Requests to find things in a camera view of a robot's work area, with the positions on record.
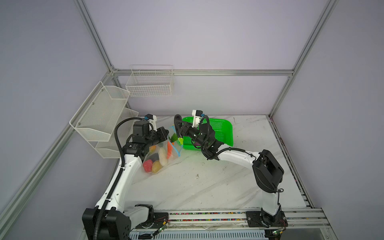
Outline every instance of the white marble table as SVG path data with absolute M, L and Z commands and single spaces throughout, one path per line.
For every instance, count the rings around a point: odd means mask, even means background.
M 209 116 L 233 125 L 234 146 L 248 151 L 269 150 L 284 169 L 279 188 L 282 207 L 306 207 L 284 155 L 264 115 Z M 158 117 L 157 127 L 173 125 L 173 117 Z M 250 169 L 231 162 L 208 160 L 200 151 L 183 149 L 158 174 L 140 168 L 128 191 L 128 202 L 152 204 L 156 210 L 246 209 L 262 206 L 262 190 Z

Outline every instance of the white mesh rack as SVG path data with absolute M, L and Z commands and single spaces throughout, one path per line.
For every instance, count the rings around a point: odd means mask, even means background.
M 131 97 L 171 96 L 174 84 L 172 65 L 131 65 L 126 88 Z
M 138 112 L 126 108 L 129 91 L 116 86 L 104 86 L 99 82 L 89 95 L 80 112 L 80 107 L 70 120 L 70 125 L 103 157 L 119 158 L 114 137 L 115 126 L 126 118 L 137 117 Z M 118 131 L 120 142 L 124 143 L 132 132 L 134 121 L 123 124 Z

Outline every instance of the green plastic basket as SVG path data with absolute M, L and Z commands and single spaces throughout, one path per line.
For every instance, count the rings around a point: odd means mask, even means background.
M 183 118 L 183 121 L 193 122 L 193 117 Z M 224 142 L 229 146 L 233 146 L 233 132 L 232 132 L 232 124 L 228 120 L 224 119 L 209 119 L 209 123 L 212 126 L 212 129 L 215 130 L 215 138 L 220 142 Z M 190 137 L 184 137 L 184 145 L 183 148 L 186 150 L 196 150 L 200 151 L 200 149 L 195 148 L 191 143 Z

